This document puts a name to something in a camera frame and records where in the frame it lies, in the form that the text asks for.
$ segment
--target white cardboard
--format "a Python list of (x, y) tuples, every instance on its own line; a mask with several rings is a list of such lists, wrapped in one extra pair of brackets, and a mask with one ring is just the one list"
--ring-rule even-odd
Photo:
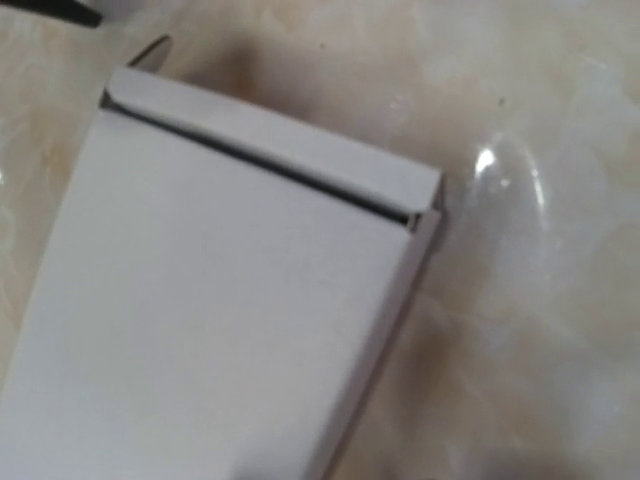
[(438, 171), (248, 103), (133, 69), (113, 75), (120, 105), (258, 153), (405, 214), (431, 208)]
[(0, 478), (321, 478), (436, 223), (100, 112), (5, 386)]

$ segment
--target marble countertop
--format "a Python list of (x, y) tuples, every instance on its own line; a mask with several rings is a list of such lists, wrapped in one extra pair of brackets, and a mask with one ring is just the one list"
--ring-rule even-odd
[(170, 33), (163, 75), (449, 176), (338, 478), (640, 476), (640, 3), (94, 4), (97, 31), (0, 10), (0, 378), (102, 88)]

